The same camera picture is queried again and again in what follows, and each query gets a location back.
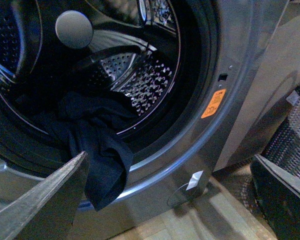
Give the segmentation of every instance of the mesh basket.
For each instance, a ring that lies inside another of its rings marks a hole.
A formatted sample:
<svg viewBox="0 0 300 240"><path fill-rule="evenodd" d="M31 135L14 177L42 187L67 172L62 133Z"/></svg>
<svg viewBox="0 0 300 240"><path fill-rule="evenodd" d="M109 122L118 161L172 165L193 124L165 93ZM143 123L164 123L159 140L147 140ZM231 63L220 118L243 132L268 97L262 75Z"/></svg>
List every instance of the mesh basket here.
<svg viewBox="0 0 300 240"><path fill-rule="evenodd" d="M266 147L263 156L300 178L300 97Z"/></svg>

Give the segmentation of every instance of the washing machine front panel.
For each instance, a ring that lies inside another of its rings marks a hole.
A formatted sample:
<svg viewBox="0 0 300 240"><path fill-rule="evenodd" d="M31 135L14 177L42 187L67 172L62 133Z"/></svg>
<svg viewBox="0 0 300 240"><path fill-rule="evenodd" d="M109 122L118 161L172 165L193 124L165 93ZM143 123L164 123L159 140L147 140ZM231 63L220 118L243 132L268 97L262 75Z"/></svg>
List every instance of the washing machine front panel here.
<svg viewBox="0 0 300 240"><path fill-rule="evenodd" d="M217 41L217 61L206 72L211 81L201 92L200 103L191 106L193 117L186 124L182 118L175 122L174 129L179 128L180 132L174 133L175 137L159 151L131 167L128 186L114 203L94 212L88 202L82 202L70 239L109 238L203 193L288 3L286 0L186 2L194 12L204 13L195 15L199 23L206 15L215 17L209 28L217 29L212 39ZM227 75L225 81L220 80L221 75ZM223 89L226 94L218 111L201 118L215 92ZM17 194L9 199L1 192L0 204L12 201L41 180L11 170L2 160L0 166L3 166L0 175L6 175L0 185L11 181L25 186L16 188ZM198 185L187 190L192 175L199 171L203 172Z"/></svg>

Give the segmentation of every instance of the washing machine drum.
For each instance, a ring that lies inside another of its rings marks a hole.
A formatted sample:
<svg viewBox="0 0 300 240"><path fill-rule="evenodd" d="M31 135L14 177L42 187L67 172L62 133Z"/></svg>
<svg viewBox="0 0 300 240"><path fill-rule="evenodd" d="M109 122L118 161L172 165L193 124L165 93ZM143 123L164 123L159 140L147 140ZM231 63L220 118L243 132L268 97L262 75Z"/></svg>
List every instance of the washing machine drum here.
<svg viewBox="0 0 300 240"><path fill-rule="evenodd" d="M134 164L197 114L217 44L203 12L174 0L2 2L0 157L9 167L45 177L71 158L34 118L68 92L130 99L137 117L117 134Z"/></svg>

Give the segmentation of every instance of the wooden floor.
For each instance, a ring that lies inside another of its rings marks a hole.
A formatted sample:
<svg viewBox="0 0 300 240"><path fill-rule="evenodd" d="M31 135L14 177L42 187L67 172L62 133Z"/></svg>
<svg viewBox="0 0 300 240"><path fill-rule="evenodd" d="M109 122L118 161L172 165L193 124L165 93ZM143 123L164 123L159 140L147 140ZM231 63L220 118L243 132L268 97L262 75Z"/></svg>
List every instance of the wooden floor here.
<svg viewBox="0 0 300 240"><path fill-rule="evenodd" d="M219 181L207 192L111 240L276 240Z"/></svg>

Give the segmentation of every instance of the floor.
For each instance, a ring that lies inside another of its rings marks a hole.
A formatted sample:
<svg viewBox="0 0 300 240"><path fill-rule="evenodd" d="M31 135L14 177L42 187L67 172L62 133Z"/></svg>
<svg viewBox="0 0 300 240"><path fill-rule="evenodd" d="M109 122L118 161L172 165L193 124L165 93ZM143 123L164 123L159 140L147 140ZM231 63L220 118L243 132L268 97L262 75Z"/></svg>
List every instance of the floor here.
<svg viewBox="0 0 300 240"><path fill-rule="evenodd" d="M111 240L276 240L251 195L249 163L218 171L206 193Z"/></svg>

